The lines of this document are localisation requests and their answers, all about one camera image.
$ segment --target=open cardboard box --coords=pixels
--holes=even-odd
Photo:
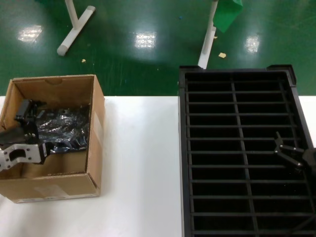
[[[11,80],[0,117],[0,131],[19,125],[14,117],[23,99],[44,101],[47,108],[90,104],[88,148],[50,155],[43,165],[20,163],[3,170],[0,194],[16,203],[99,196],[105,109],[96,75]]]

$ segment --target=white tabletop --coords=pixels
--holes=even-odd
[[[300,97],[316,144],[316,97]],[[1,237],[180,237],[178,97],[106,97],[100,197],[14,204]]]

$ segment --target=paper scrap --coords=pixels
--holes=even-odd
[[[225,58],[226,54],[225,53],[220,53],[218,56],[221,57],[221,58]]]

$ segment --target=green cloth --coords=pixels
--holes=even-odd
[[[219,0],[213,19],[215,27],[225,32],[241,11],[241,0]]]

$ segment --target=glossy green floor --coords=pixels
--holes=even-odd
[[[74,2],[78,16],[87,5],[96,12],[60,57],[71,29],[63,0],[0,0],[0,95],[15,77],[73,74],[96,74],[105,95],[176,95],[179,65],[198,63],[211,0]],[[208,68],[292,64],[299,93],[316,94],[316,0],[243,4],[228,31],[217,33]],[[34,42],[26,35],[32,29]]]

